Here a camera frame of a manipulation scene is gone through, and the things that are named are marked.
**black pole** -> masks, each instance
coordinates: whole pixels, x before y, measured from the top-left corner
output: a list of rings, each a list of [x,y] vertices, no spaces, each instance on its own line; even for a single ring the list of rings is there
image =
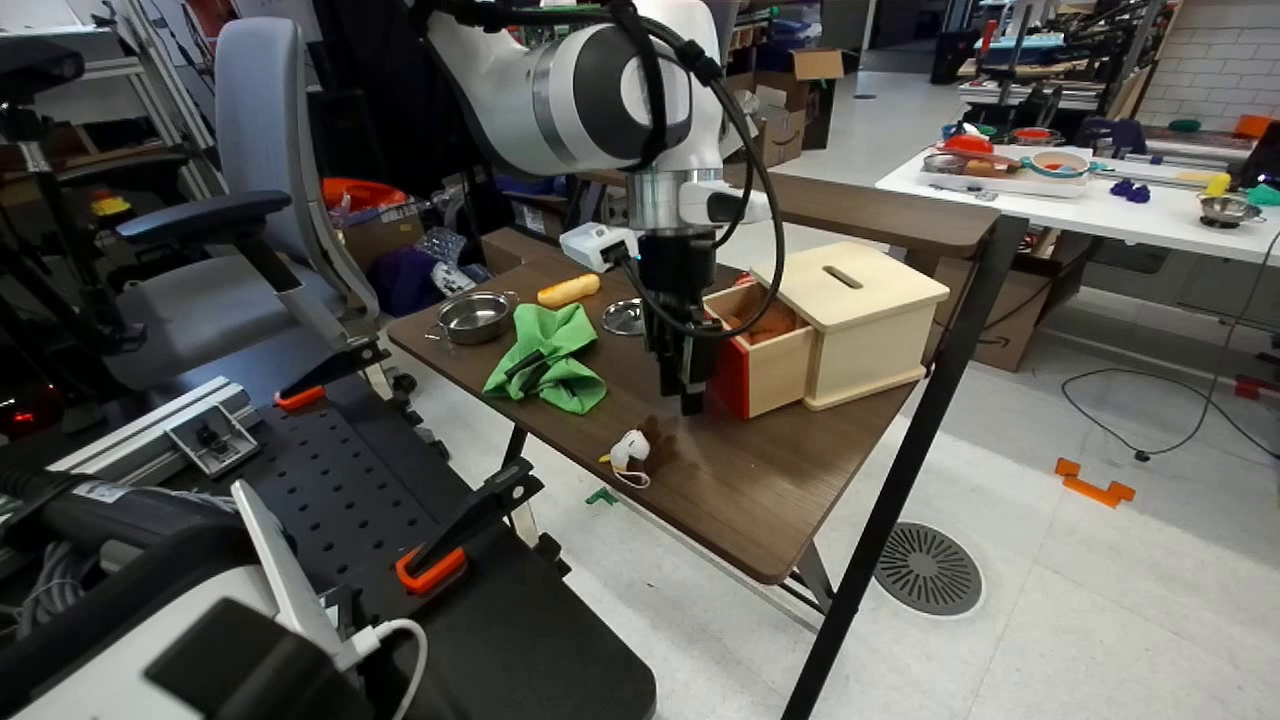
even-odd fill
[[[830,686],[830,671],[834,671],[834,666],[839,657],[848,626],[858,621],[858,611],[859,611],[859,606],[867,597],[867,586],[875,577],[879,554],[885,554],[885,544],[890,544],[890,536],[894,536],[914,488],[917,488],[925,456],[927,456],[927,449],[932,449],[932,441],[935,441],[935,431],[942,431],[942,424],[944,424],[944,416],[952,410],[952,397],[956,397],[956,388],[963,379],[969,355],[972,355],[978,342],[985,336],[985,326],[988,326],[988,316],[995,309],[1003,274],[1013,268],[1013,257],[1024,246],[1024,231],[1027,231],[1024,219],[1007,219],[1003,215],[992,227],[988,248],[981,252],[978,282],[969,287],[963,314],[960,314],[952,336],[944,342],[944,350],[935,355],[935,372],[932,372],[932,379],[925,388],[925,399],[921,399],[921,410],[914,416],[914,429],[910,429],[910,435],[905,435],[905,446],[901,446],[901,452],[895,452],[895,461],[890,467],[890,479],[885,479],[885,493],[875,496],[873,522],[867,522],[867,528],[864,528],[864,536],[859,536],[859,544],[858,544],[858,554],[851,554],[851,561],[845,567],[845,580],[839,580],[838,602],[834,602],[834,607],[823,616],[823,630],[811,641],[811,654],[807,654],[804,671],[799,671],[799,680],[794,690],[784,720],[811,718],[811,707],[816,707],[816,701],[819,701],[819,692]]]

